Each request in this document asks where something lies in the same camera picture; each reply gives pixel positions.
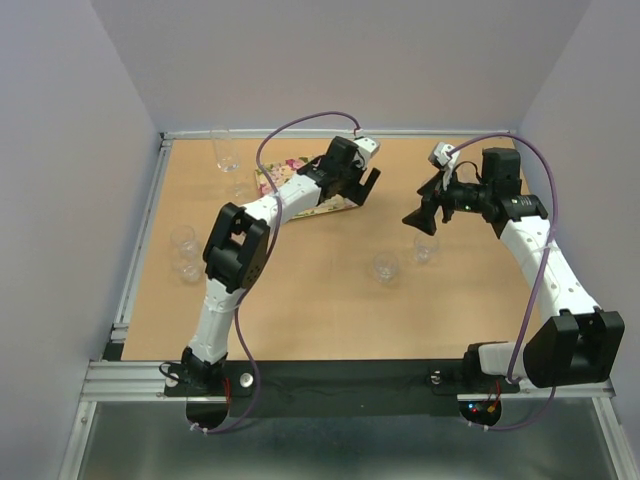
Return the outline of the small clear glass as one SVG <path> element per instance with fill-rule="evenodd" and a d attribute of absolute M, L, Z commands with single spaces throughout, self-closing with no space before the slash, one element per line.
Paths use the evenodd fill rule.
<path fill-rule="evenodd" d="M 246 199 L 251 196 L 251 185 L 242 176 L 235 176 L 231 185 L 231 193 L 236 199 Z"/>

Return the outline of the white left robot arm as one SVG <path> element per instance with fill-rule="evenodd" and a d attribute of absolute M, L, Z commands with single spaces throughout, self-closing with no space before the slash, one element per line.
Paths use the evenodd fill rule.
<path fill-rule="evenodd" d="M 379 148 L 369 137 L 336 136 L 325 154 L 295 170 L 277 191 L 221 208 L 203 252 L 206 292 L 195 334 L 181 355 L 181 380 L 202 394 L 221 386 L 234 310 L 264 270 L 276 228 L 336 195 L 363 205 L 380 171 L 360 180 Z"/>

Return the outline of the tall clear glass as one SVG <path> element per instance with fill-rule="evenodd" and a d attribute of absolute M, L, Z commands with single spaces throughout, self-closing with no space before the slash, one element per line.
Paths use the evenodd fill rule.
<path fill-rule="evenodd" d="M 224 173 L 232 173 L 239 169 L 240 160 L 231 132 L 222 126 L 210 131 L 210 138 L 218 168 Z"/>

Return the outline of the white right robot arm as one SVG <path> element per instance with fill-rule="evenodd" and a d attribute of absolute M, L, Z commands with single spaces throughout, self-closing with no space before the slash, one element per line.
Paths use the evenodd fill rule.
<path fill-rule="evenodd" d="M 453 145 L 429 156 L 438 172 L 418 191 L 421 203 L 404 224 L 434 235 L 436 222 L 456 212 L 476 213 L 509 249 L 531 288 L 528 311 L 543 325 L 529 340 L 472 344 L 460 366 L 463 384 L 482 390 L 496 376 L 528 380 L 538 388 L 601 383 L 611 373 L 625 325 L 581 286 L 557 243 L 541 200 L 522 191 L 521 157 L 513 148 L 487 148 L 474 183 L 459 180 Z"/>

